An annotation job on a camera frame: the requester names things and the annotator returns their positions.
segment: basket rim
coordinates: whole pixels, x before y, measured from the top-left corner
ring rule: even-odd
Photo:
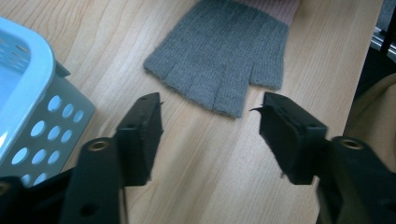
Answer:
[[[41,35],[0,17],[0,32],[11,35],[30,51],[30,62],[18,85],[0,108],[0,163],[19,137],[51,83],[55,57],[50,44]]]

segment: wooden table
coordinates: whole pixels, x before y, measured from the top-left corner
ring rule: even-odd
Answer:
[[[152,180],[127,189],[130,223],[315,223],[315,188],[280,178],[258,134],[268,91],[251,87],[241,119],[191,104],[142,63],[197,0],[2,0],[0,15],[38,31],[96,112],[78,149],[111,136],[140,96],[158,91],[164,133]],[[284,94],[342,134],[381,0],[302,0],[290,28]]]

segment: plastic basket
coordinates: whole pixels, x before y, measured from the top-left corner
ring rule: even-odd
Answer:
[[[0,17],[0,176],[36,185],[61,172],[94,111],[47,41]]]

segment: brass insert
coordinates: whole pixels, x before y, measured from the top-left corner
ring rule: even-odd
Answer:
[[[354,140],[351,140],[351,139],[342,139],[341,145],[343,145],[344,147],[349,147],[350,149],[355,149],[355,150],[363,149],[362,144],[360,144],[359,142],[356,142]]]
[[[90,151],[100,151],[107,148],[110,144],[106,141],[98,141],[90,144],[88,150]]]

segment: knit fabric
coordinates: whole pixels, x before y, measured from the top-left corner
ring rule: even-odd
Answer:
[[[296,0],[202,0],[145,60],[165,85],[241,117],[248,84],[280,89]]]

